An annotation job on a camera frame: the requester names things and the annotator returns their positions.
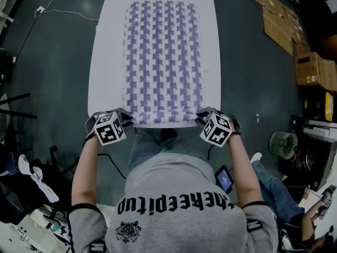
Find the small black screen device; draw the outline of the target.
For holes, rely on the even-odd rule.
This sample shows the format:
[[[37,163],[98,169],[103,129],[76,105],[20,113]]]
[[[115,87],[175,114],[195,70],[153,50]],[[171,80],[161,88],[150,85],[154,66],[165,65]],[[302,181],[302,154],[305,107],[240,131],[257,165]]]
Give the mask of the small black screen device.
[[[234,185],[233,179],[230,175],[228,168],[222,165],[215,173],[216,185],[229,194],[232,191]]]

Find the brown round stool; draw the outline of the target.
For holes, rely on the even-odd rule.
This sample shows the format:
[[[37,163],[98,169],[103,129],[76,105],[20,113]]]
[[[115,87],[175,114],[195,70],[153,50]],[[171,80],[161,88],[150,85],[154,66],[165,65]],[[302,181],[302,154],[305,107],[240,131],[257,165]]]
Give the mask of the brown round stool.
[[[337,63],[337,34],[320,39],[317,52],[322,58]]]

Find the large black appliance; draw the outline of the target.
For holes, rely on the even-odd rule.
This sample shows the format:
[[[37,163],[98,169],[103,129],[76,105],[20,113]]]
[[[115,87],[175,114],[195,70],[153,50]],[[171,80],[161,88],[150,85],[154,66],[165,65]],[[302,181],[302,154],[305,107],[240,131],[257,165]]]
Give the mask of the large black appliance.
[[[307,134],[298,134],[297,137],[294,156],[288,160],[280,158],[278,171],[317,192],[329,177],[337,153],[337,141],[317,139]]]

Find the round mesh waste bin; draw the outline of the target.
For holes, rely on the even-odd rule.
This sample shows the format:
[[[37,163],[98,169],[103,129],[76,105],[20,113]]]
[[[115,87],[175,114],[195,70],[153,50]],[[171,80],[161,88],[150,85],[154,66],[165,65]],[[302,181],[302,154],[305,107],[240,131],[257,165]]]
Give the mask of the round mesh waste bin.
[[[294,133],[275,131],[269,139],[270,151],[286,160],[294,156],[297,146],[298,138]]]

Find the brown cardboard box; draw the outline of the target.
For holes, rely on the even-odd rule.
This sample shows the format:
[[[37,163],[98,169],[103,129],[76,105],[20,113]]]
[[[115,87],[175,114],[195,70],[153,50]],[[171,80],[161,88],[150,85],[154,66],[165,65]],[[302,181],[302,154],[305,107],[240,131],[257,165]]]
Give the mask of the brown cardboard box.
[[[321,87],[331,93],[337,93],[337,64],[321,58],[318,53],[310,52],[298,55],[296,63],[297,86]]]

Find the purple white patterned towel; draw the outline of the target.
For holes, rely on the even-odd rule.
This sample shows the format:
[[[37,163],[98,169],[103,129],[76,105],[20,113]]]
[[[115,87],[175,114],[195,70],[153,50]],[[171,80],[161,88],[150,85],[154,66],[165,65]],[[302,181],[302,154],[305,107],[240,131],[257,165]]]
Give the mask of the purple white patterned towel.
[[[123,107],[136,127],[183,127],[203,107],[197,11],[182,1],[133,2],[123,39]]]

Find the person's grey sweatshirt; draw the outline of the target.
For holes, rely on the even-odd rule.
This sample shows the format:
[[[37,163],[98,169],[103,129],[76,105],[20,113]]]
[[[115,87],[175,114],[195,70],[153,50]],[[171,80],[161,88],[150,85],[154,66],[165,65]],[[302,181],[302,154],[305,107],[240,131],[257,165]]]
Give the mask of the person's grey sweatshirt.
[[[276,253],[272,210],[236,206],[205,161],[159,153],[134,168],[107,224],[100,210],[75,205],[68,216],[73,253],[101,242],[107,253]]]

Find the white crumpled cloth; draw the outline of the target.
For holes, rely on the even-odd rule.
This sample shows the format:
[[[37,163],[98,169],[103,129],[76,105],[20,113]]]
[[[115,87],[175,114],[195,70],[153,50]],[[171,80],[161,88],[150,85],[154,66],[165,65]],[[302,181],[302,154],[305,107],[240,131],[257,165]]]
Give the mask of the white crumpled cloth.
[[[18,158],[18,168],[20,173],[30,176],[30,178],[37,184],[39,189],[44,193],[50,203],[58,202],[60,199],[57,194],[43,182],[43,172],[40,167],[32,166],[25,155],[21,154]]]

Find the black metal frame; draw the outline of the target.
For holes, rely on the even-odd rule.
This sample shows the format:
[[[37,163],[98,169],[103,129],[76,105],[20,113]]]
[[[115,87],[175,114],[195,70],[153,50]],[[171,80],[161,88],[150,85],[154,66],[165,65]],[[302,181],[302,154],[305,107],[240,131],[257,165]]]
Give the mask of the black metal frame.
[[[17,101],[19,99],[23,99],[23,98],[26,98],[26,97],[30,97],[30,94],[25,93],[25,94],[22,94],[22,95],[14,96],[12,98],[0,100],[0,105],[6,104],[6,103],[11,103],[13,101]],[[18,117],[22,117],[22,118],[37,119],[36,115],[26,114],[26,113],[16,112],[16,111],[10,111],[10,110],[4,110],[4,109],[1,109],[1,108],[0,108],[0,113],[8,114],[8,115],[11,115],[11,116],[18,116]]]

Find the cluttered white desk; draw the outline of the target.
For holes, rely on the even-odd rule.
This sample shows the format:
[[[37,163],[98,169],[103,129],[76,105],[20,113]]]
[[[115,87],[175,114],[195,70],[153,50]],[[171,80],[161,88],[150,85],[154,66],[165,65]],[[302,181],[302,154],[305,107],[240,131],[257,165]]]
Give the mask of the cluttered white desk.
[[[37,209],[18,224],[0,222],[0,253],[71,253]]]

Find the person's left forearm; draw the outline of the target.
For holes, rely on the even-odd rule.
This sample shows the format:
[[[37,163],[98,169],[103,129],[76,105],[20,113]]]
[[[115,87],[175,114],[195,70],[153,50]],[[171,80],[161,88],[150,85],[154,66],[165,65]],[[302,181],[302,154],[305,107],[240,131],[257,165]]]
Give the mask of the person's left forearm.
[[[96,206],[97,154],[99,144],[97,136],[93,136],[84,145],[72,183],[71,199],[73,206],[80,203]]]

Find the black yellow case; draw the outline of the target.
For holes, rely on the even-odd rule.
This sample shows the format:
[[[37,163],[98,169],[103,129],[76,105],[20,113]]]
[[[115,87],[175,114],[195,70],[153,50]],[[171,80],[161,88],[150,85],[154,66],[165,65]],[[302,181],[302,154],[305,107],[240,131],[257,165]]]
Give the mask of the black yellow case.
[[[311,120],[333,121],[334,96],[328,91],[314,91],[305,96],[304,116]]]

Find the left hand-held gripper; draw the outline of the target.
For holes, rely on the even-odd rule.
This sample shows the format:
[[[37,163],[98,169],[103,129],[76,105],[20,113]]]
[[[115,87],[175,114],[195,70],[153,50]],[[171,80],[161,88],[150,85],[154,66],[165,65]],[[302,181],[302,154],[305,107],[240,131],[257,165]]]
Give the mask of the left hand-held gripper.
[[[96,112],[85,123],[87,137],[97,136],[101,145],[109,145],[126,139],[126,132],[133,128],[132,115],[123,108],[110,112]]]

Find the small black box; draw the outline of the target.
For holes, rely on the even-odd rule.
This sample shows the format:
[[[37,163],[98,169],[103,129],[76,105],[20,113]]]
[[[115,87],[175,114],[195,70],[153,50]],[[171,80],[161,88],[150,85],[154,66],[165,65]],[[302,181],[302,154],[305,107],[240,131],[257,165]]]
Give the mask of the small black box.
[[[306,122],[305,117],[291,114],[289,131],[293,133],[301,132],[302,128],[305,126],[305,122]]]

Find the flattened cardboard sheets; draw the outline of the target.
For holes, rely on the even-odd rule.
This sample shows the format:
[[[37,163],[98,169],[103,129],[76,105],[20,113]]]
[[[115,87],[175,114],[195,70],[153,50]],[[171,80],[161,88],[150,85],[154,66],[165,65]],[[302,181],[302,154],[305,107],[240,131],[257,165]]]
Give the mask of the flattened cardboard sheets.
[[[264,33],[281,48],[293,55],[293,43],[298,55],[308,53],[304,31],[298,16],[279,0],[255,0],[262,5]]]

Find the person's blue jeans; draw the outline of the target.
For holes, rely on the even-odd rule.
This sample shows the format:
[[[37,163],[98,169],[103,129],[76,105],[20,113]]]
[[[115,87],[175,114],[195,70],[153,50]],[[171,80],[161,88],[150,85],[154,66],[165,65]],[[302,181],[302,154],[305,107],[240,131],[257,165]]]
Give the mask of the person's blue jeans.
[[[184,159],[194,161],[196,158],[207,161],[202,152],[194,149],[173,129],[139,129],[133,142],[128,172],[151,158],[159,162],[167,160],[180,162]]]

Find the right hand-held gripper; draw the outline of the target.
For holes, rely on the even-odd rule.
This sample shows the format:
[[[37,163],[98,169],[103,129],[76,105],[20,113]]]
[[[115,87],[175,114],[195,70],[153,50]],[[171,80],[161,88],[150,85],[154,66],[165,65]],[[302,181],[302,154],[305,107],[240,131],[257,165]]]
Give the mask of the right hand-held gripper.
[[[232,135],[240,135],[241,125],[236,117],[224,114],[212,107],[199,110],[194,120],[201,129],[200,138],[204,141],[222,147]]]

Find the person's right forearm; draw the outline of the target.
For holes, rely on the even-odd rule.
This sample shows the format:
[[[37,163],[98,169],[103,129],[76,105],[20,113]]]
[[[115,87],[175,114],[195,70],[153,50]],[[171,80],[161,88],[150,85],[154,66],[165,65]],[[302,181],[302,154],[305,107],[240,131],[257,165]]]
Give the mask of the person's right forearm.
[[[231,154],[233,178],[240,207],[243,208],[251,202],[263,201],[258,178],[240,135],[232,134],[227,144]]]

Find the stack of white flat boxes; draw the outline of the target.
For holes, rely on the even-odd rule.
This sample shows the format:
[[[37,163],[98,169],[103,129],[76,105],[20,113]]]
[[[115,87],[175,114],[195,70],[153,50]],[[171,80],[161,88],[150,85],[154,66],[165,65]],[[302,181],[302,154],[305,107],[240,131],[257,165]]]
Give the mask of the stack of white flat boxes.
[[[308,120],[303,132],[324,138],[337,139],[337,123]]]

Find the black office chair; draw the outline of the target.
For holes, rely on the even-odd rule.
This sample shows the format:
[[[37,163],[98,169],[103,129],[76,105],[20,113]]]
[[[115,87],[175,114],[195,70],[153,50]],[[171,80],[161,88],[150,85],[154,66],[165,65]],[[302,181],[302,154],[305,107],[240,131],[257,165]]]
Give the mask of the black office chair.
[[[71,182],[65,178],[66,173],[77,166],[77,157],[72,165],[60,171],[55,157],[56,146],[49,149],[51,162],[41,163],[35,159],[29,163],[29,169],[38,167],[42,170],[42,181],[49,186],[59,198],[50,202],[28,175],[20,172],[0,177],[0,222],[19,224],[25,216],[44,205],[50,206],[52,212],[65,214],[71,207]]]

